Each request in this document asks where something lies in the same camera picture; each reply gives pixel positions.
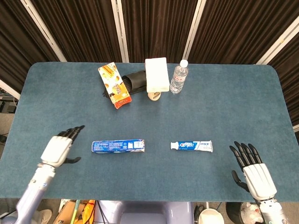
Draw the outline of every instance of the white bucket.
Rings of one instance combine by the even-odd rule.
[[[199,224],[224,224],[222,214],[215,209],[205,209],[201,212]]]

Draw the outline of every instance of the white tissue box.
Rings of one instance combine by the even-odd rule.
[[[145,59],[145,72],[147,92],[169,91],[166,57]]]

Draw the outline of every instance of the white toothpaste tube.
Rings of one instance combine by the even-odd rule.
[[[213,152],[212,141],[177,141],[170,143],[171,149],[185,151],[207,151]]]

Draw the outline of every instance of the cardboard box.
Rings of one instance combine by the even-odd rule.
[[[100,67],[98,70],[116,109],[132,101],[114,62]]]

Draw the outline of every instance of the blue felt surface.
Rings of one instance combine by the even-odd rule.
[[[0,197],[20,197],[50,138],[85,125],[49,187],[48,198],[247,201],[231,177],[233,141],[252,143],[280,201],[299,201],[299,148],[275,70],[266,65],[190,64],[182,92],[146,92],[116,110],[102,97],[103,63],[36,63],[26,79],[0,161]],[[142,63],[117,63],[121,75]],[[171,77],[175,64],[168,64]],[[95,140],[145,139],[145,153],[94,154]],[[212,140],[214,152],[170,150],[178,140]]]

